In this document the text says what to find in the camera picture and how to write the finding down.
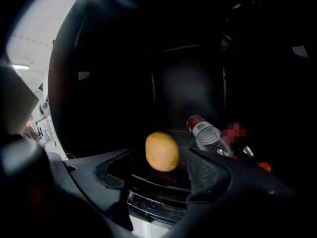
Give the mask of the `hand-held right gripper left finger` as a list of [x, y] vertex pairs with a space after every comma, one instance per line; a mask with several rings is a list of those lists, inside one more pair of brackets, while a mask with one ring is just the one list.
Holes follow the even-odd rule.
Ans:
[[127, 230], [133, 230], [128, 213], [128, 193], [123, 179], [108, 172], [116, 160], [131, 152], [121, 149], [64, 162], [71, 178], [85, 198], [105, 217]]

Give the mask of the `dark soda bottle red cap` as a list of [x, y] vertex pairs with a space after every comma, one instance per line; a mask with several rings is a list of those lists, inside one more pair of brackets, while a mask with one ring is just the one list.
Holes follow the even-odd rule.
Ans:
[[243, 123], [229, 123], [222, 130], [222, 138], [232, 149], [234, 159], [257, 165], [271, 172], [272, 168], [266, 161], [264, 153], [253, 139], [251, 131]]

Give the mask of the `clear water bottle red label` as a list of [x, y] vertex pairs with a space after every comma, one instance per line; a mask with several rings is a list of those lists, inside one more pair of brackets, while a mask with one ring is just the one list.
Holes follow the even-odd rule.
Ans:
[[191, 115], [186, 125], [193, 135], [198, 149], [233, 157], [233, 151], [222, 138], [221, 131], [199, 115]]

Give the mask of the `black mini fridge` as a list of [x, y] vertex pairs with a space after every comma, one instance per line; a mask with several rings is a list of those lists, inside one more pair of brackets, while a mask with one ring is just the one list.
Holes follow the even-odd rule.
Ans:
[[[317, 0], [76, 0], [53, 44], [48, 99], [71, 159], [131, 149], [108, 167], [129, 217], [171, 237], [317, 238]], [[188, 203], [191, 115], [221, 132], [243, 123], [296, 195]], [[179, 147], [170, 172], [146, 159], [158, 131]]]

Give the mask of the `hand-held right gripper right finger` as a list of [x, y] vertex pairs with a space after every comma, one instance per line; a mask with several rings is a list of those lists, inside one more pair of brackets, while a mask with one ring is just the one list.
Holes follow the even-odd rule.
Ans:
[[188, 203], [215, 202], [250, 194], [294, 197], [296, 192], [263, 168], [217, 153], [188, 149]]

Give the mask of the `yellow potato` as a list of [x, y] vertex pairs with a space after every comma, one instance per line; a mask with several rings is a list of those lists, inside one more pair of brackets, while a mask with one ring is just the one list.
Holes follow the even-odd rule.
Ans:
[[157, 171], [170, 172], [179, 164], [179, 147], [173, 137], [165, 132], [150, 134], [146, 139], [145, 152], [149, 165]]

